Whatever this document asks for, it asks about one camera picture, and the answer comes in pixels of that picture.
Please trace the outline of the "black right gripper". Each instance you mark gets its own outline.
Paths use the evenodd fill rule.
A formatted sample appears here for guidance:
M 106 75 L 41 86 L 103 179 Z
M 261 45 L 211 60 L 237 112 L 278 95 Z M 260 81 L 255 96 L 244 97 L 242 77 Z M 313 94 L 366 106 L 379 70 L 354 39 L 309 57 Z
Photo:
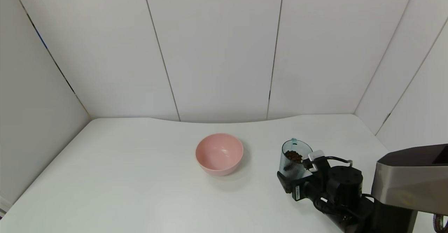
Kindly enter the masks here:
M 294 201 L 302 199 L 314 201 L 321 197 L 323 190 L 322 179 L 316 175 L 309 175 L 292 181 L 280 171 L 277 171 L 276 175 L 285 193 L 291 193 Z

